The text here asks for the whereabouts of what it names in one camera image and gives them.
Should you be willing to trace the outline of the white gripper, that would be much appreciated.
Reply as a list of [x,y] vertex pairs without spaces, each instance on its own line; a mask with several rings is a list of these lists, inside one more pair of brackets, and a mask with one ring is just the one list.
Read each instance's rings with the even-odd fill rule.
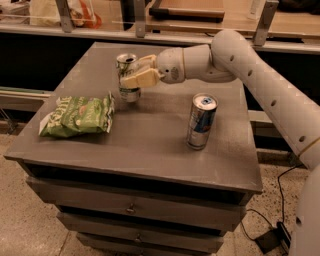
[[153,87],[160,80],[167,84],[182,83],[185,80],[183,49],[171,48],[158,56],[144,56],[136,60],[131,69],[134,73],[120,78],[120,85],[127,89]]

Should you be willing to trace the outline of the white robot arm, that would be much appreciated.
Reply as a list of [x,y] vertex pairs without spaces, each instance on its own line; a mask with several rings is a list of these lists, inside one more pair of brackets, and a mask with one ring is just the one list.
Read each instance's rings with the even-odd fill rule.
[[320,256],[320,106],[265,63],[238,32],[218,32],[210,44],[144,56],[120,75],[126,88],[186,79],[240,79],[300,161],[310,170],[296,211],[288,256]]

